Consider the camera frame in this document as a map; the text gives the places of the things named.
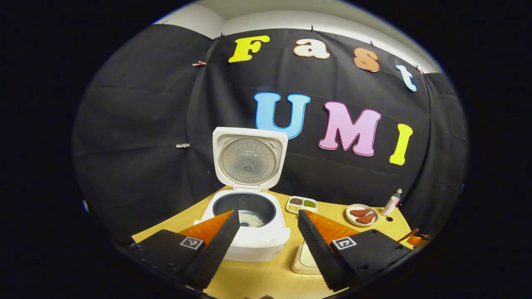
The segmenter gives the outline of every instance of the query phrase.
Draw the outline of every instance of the black curtain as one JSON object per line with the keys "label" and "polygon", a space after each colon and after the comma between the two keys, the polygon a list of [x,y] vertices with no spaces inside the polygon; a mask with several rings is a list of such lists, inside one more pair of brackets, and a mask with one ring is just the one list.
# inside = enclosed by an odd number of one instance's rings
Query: black curtain
{"label": "black curtain", "polygon": [[[251,53],[251,60],[228,62],[236,39],[261,35],[270,41]],[[324,42],[330,57],[295,55],[295,41],[303,38]],[[354,64],[358,47],[378,55],[378,72]],[[193,67],[198,60],[206,66]],[[397,64],[412,74],[416,92],[407,88]],[[211,40],[185,28],[153,25],[104,64],[79,108],[74,162],[91,212],[119,240],[128,240],[221,188],[212,131],[256,128],[254,95],[260,92],[281,96],[274,114],[278,127],[290,122],[288,95],[311,98],[272,191],[384,206],[402,188],[400,209],[411,227],[422,231],[433,230],[438,217],[450,211],[468,144],[460,103],[443,74],[423,76],[391,53],[325,32],[268,29]],[[339,138],[336,150],[318,146],[329,101],[344,103],[353,122],[364,109],[381,114],[373,156],[342,150]],[[389,162],[399,123],[413,129],[404,165]],[[190,147],[176,148],[182,143]]]}

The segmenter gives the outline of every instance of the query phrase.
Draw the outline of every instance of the clip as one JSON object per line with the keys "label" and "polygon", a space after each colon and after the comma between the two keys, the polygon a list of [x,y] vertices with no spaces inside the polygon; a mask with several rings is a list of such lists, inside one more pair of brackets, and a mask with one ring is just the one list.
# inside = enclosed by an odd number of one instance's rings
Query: clip
{"label": "clip", "polygon": [[200,60],[192,64],[193,67],[201,67],[202,65],[207,65],[207,63]]}

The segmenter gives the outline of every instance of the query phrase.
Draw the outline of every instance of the rice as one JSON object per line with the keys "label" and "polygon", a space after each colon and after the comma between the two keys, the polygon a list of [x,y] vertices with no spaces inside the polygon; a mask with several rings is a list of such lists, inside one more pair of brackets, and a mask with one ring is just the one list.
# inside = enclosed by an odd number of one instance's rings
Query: rice
{"label": "rice", "polygon": [[247,223],[249,227],[260,227],[264,225],[264,222],[253,214],[238,212],[238,217],[240,218],[240,224]]}

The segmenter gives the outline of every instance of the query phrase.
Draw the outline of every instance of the white bottle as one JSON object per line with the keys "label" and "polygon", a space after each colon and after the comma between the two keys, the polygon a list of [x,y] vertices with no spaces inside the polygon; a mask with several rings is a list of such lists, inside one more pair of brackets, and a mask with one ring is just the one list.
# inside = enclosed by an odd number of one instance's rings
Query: white bottle
{"label": "white bottle", "polygon": [[400,194],[402,192],[403,192],[403,189],[399,188],[397,190],[397,193],[392,195],[392,198],[390,198],[390,200],[386,204],[386,207],[384,207],[383,211],[381,212],[381,214],[383,216],[389,216],[392,213],[392,211],[394,210],[395,206],[399,203],[399,200],[401,200],[401,195]]}

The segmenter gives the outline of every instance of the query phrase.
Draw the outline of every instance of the table surface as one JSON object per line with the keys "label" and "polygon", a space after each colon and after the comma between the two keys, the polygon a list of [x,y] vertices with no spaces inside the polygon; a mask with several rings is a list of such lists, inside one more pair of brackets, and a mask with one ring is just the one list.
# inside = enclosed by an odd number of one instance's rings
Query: table surface
{"label": "table surface", "polygon": [[[286,203],[290,196],[270,192],[279,200],[286,227],[290,228],[290,239],[281,253],[270,262],[244,263],[223,260],[208,288],[203,291],[219,299],[243,299],[245,297],[258,299],[264,295],[279,298],[324,298],[338,292],[329,290],[322,275],[300,274],[292,271],[297,248],[303,243],[303,236],[297,228],[297,215],[286,211]],[[179,232],[200,220],[210,200],[216,193],[189,207],[181,213],[132,236],[139,243],[161,229]],[[382,215],[379,220],[369,227],[352,225],[345,215],[348,205],[318,202],[318,214],[342,223],[357,231],[377,229],[394,240],[408,234],[411,229],[399,209],[394,209],[390,215],[392,222]],[[382,207],[373,207],[377,212]],[[412,245],[401,241],[401,244],[412,248]]]}

